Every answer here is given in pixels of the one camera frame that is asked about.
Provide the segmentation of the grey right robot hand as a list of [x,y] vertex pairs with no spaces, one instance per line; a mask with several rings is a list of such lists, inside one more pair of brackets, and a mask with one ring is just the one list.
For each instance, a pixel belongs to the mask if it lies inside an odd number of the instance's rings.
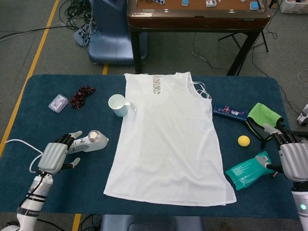
[[269,133],[279,150],[281,164],[273,165],[263,157],[256,157],[256,160],[263,167],[275,172],[283,173],[292,182],[308,180],[308,143],[301,141],[292,131],[283,126],[272,127],[263,124],[264,131]]

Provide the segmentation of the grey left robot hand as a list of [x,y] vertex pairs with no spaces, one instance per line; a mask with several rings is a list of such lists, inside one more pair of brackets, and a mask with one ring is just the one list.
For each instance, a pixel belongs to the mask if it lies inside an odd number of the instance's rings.
[[79,157],[68,164],[65,164],[64,161],[74,140],[81,134],[82,131],[65,134],[56,141],[48,143],[38,163],[40,172],[55,175],[60,170],[71,169],[77,166],[80,162]]

